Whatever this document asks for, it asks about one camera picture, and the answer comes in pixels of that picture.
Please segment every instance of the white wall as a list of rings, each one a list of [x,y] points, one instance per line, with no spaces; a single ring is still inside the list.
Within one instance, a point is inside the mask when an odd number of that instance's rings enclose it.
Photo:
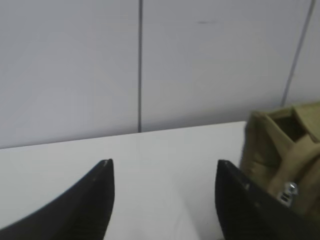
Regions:
[[[142,130],[278,107],[310,0],[144,0]]]
[[[320,100],[320,2],[315,3],[289,88],[287,104]]]
[[[137,132],[138,2],[0,1],[0,148]],[[278,107],[310,3],[144,0],[142,130]],[[288,103],[318,97],[315,8]]]
[[[0,1],[0,148],[137,131],[138,0]]]

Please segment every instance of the green fabric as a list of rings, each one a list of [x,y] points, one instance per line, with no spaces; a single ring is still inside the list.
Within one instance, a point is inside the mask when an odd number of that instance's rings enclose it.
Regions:
[[[298,184],[293,211],[320,225],[320,102],[253,112],[240,169],[274,197]]]

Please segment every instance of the bag strap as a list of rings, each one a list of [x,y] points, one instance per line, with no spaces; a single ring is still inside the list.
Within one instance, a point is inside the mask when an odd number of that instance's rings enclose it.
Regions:
[[[285,158],[282,159],[280,167],[272,178],[267,191],[276,197],[283,190],[285,183],[294,182],[303,168],[317,156],[320,156],[320,144],[314,143],[309,135],[305,135],[294,144]]]

